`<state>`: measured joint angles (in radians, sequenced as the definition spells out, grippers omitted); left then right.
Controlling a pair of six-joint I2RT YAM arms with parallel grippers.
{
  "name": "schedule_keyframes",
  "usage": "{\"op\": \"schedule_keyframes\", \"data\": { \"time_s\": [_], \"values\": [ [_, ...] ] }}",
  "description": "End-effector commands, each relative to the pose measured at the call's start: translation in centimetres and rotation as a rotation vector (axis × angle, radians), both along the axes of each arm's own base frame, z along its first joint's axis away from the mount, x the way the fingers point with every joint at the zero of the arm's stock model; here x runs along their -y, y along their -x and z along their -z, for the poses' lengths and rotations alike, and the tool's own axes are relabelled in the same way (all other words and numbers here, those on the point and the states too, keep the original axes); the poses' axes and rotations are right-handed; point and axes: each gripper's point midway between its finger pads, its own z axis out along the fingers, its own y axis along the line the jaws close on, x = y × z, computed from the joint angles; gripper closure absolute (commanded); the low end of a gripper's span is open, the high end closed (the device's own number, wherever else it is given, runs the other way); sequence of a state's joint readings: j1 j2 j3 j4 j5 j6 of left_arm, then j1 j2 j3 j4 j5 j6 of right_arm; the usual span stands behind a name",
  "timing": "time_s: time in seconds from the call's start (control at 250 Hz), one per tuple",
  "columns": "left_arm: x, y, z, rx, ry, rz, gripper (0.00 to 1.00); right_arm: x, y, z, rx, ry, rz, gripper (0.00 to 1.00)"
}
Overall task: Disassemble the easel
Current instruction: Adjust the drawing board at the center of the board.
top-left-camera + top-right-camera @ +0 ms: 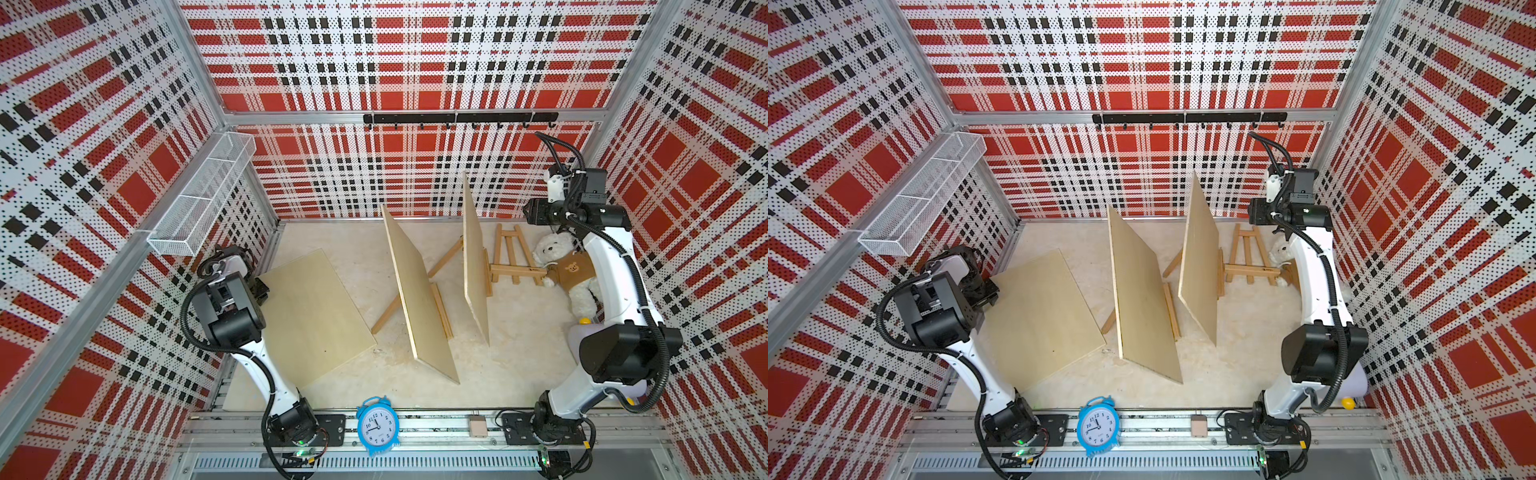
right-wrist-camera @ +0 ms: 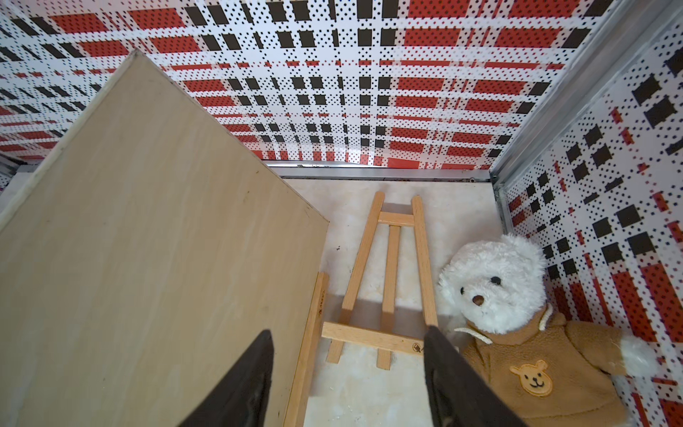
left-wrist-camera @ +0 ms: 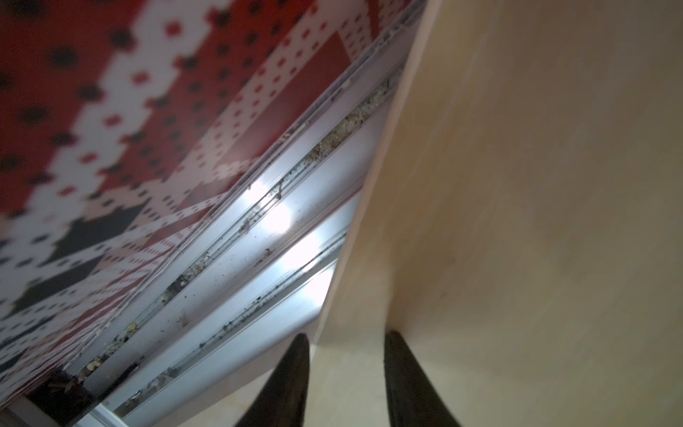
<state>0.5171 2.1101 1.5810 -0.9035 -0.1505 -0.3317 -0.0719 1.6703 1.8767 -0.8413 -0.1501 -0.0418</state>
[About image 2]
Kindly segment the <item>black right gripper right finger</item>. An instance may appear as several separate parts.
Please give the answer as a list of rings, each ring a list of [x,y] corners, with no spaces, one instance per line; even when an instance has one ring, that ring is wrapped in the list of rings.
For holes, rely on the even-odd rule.
[[[437,327],[424,337],[423,366],[435,427],[523,426]]]

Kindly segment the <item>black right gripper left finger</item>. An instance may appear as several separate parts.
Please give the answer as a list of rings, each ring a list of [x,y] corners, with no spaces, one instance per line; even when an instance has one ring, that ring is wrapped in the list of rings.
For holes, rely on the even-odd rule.
[[[262,427],[270,398],[274,355],[271,332],[264,329],[181,425]]]

